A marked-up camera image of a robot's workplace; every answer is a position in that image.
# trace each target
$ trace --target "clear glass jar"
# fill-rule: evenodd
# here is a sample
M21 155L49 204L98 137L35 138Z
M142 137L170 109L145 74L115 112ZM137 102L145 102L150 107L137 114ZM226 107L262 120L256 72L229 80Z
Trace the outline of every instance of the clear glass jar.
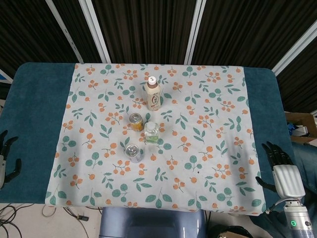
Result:
M145 141L157 143L159 140L159 125L154 122L147 122L144 126Z

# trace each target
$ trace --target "soda can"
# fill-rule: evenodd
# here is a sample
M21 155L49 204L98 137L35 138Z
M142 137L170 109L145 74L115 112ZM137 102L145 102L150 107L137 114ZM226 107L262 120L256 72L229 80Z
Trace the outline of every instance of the soda can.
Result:
M138 163L142 160L142 154L139 147L135 144L126 145L124 148L125 155L132 163Z
M130 116L131 127L134 131L142 131L143 130L143 120L140 114L133 113Z

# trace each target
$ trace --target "jar lid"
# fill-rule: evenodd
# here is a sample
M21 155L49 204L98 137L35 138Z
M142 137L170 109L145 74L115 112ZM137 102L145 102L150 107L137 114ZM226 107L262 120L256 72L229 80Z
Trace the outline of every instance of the jar lid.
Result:
M154 76L149 77L148 83L150 85L155 85L157 83L157 79Z
M147 129L149 129L149 130L155 130L155 126L156 126L156 124L152 121L149 121L147 123Z

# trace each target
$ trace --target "black curtain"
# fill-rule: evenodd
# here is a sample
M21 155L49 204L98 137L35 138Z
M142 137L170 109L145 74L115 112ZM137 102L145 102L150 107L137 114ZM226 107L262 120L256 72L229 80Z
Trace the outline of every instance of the black curtain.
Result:
M8 96L11 84L0 82L0 99L5 100Z
M317 38L277 76L277 81L286 111L317 110Z
M44 0L1 0L0 9L0 68L10 77L25 62L78 62Z
M196 0L94 0L112 62L183 64Z
M71 38L85 63L101 63L78 0L53 0Z
M316 0L207 0L192 64L272 69L316 19Z

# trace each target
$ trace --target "can lid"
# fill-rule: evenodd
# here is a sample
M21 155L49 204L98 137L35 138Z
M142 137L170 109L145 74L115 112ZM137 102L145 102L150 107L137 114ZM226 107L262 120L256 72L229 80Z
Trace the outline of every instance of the can lid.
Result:
M155 126L156 126L156 124L152 121L149 121L147 123L147 129L149 129L149 130L155 130Z
M150 85L155 85L157 83L157 79L154 76L149 77L148 83Z
M142 119L141 115L138 114L138 113L133 113L131 116L130 116L130 122L131 123L137 123L137 122L140 122Z
M125 154L128 157L134 157L139 153L139 147L136 146L135 144L130 144L128 147L125 149Z

